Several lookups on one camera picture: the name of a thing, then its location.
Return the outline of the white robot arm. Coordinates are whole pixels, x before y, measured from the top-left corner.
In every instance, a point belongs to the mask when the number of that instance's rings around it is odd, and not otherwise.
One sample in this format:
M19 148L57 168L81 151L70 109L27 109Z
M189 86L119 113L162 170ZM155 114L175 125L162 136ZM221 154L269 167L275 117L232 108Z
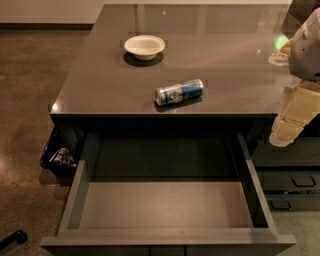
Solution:
M289 67L300 79L286 87L271 128L269 142L276 147L293 143L320 113L320 9L315 9L294 36L268 59L270 64Z

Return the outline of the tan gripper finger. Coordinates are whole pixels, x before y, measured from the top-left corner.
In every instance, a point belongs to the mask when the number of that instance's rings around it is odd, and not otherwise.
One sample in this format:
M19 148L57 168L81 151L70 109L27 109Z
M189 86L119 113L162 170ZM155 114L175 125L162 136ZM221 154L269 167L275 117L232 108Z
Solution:
M306 120L295 120L285 115L278 115L271 128L269 142L276 147L287 147L295 141L308 124Z
M281 119L294 124L309 124L320 113L320 83L302 81L293 89Z

